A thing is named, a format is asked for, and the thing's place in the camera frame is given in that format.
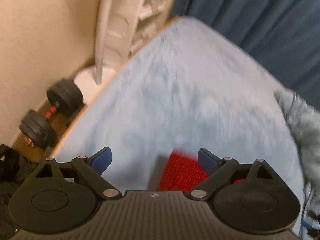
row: dumbbell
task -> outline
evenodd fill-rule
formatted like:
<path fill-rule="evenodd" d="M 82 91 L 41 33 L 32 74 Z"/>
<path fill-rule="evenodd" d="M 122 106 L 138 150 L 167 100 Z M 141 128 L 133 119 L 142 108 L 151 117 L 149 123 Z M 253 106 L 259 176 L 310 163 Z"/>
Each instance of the dumbbell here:
<path fill-rule="evenodd" d="M 57 133 L 48 121 L 57 112 L 70 117 L 83 106 L 83 95 L 72 80 L 62 79 L 53 84 L 47 90 L 47 98 L 51 104 L 50 110 L 44 116 L 29 110 L 19 126 L 27 144 L 43 150 L 53 146 L 57 140 Z"/>

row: beige wall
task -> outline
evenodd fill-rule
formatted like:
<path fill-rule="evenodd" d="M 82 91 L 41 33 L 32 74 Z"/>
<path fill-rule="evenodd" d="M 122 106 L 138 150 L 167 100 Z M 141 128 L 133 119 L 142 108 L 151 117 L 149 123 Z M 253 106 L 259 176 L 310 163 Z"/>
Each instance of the beige wall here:
<path fill-rule="evenodd" d="M 98 0 L 0 0 L 0 143 L 46 89 L 93 63 Z"/>

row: red knitted fabric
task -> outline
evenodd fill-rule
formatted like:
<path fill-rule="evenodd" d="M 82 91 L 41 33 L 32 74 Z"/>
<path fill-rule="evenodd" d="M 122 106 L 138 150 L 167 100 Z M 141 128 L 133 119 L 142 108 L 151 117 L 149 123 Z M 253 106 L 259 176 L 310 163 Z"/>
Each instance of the red knitted fabric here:
<path fill-rule="evenodd" d="M 197 160 L 187 157 L 186 152 L 174 150 L 170 155 L 158 190 L 182 190 L 188 193 L 207 178 L 208 175 Z"/>

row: wooden floor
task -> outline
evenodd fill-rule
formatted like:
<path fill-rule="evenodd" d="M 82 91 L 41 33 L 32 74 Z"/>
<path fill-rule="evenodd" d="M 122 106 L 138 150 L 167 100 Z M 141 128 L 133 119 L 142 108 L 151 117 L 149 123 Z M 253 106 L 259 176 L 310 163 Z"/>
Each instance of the wooden floor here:
<path fill-rule="evenodd" d="M 49 102 L 46 102 L 38 112 L 44 116 L 49 108 L 50 104 Z M 67 129 L 66 121 L 67 118 L 59 113 L 50 120 L 51 126 L 57 132 L 57 142 Z M 44 151 L 38 147 L 29 147 L 25 142 L 24 135 L 22 133 L 19 135 L 12 147 L 33 162 L 39 163 L 47 157 L 46 155 L 49 155 L 49 153 L 44 153 Z"/>

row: curtain fold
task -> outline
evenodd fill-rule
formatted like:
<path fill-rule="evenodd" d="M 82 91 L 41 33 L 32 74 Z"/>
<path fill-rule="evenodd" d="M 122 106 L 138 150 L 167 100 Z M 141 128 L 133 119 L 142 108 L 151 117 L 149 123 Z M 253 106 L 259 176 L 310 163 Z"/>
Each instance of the curtain fold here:
<path fill-rule="evenodd" d="M 320 110 L 320 0 L 176 0 L 174 15 L 211 26 Z"/>

